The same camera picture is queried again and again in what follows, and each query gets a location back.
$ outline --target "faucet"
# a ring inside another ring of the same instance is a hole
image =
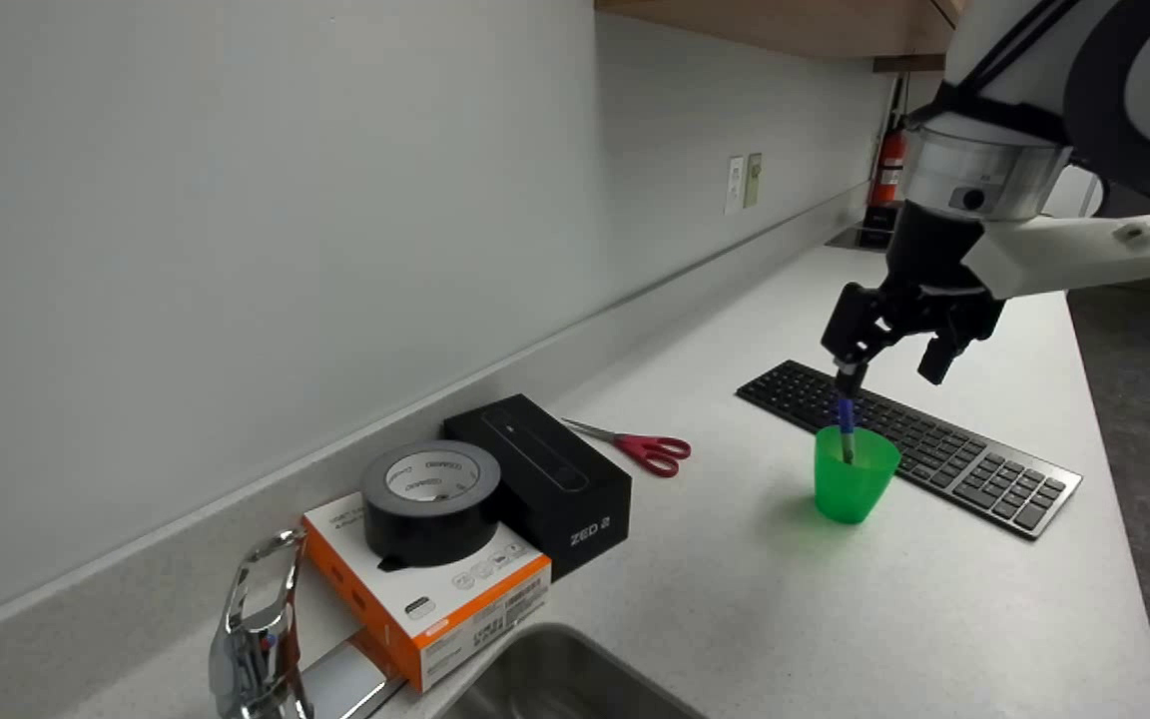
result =
[[[300,672],[296,586],[305,538],[302,528],[278,533],[238,564],[210,641],[208,674],[221,719],[363,719],[404,683],[366,629]],[[288,556],[273,604],[244,606],[256,565]]]

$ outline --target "blue marker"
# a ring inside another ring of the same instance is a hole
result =
[[[841,458],[846,465],[854,460],[854,401],[849,397],[836,398],[836,426],[841,428]]]

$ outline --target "countertop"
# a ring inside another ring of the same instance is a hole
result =
[[[693,456],[665,480],[598,445],[632,474],[629,538],[425,695],[406,687],[377,716],[437,716],[518,632],[552,622],[708,719],[1150,718],[1149,625],[1061,292],[1011,300],[940,388],[917,374],[925,337],[885,351],[866,381],[1083,474],[1036,542],[899,479],[866,523],[831,523],[813,507],[813,438],[735,397],[782,360],[828,369],[818,339],[836,292],[882,275],[880,254],[806,252],[549,404],[599,427],[683,437]],[[299,609],[302,665],[355,627],[312,571]],[[170,716],[213,716],[198,675],[213,630],[125,682],[159,709],[175,682]],[[182,666],[183,655],[198,661]],[[133,709],[113,696],[76,716]]]

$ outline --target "black duct tape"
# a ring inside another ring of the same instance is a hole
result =
[[[497,487],[498,461],[471,444],[424,442],[377,457],[361,474],[361,499],[381,568],[437,567],[485,546]]]

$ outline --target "stainless steel sink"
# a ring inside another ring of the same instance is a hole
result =
[[[561,625],[521,633],[442,719],[702,719],[601,647]]]

